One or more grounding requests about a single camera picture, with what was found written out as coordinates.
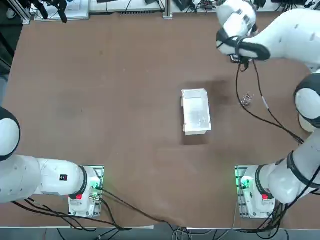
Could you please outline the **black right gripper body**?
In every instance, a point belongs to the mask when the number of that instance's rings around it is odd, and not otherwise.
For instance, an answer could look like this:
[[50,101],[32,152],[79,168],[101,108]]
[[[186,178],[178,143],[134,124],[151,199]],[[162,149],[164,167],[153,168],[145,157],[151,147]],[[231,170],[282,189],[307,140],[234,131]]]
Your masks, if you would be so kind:
[[236,54],[233,54],[230,56],[230,61],[233,64],[237,64],[239,67],[240,72],[245,72],[250,65],[250,59],[245,56],[239,56]]

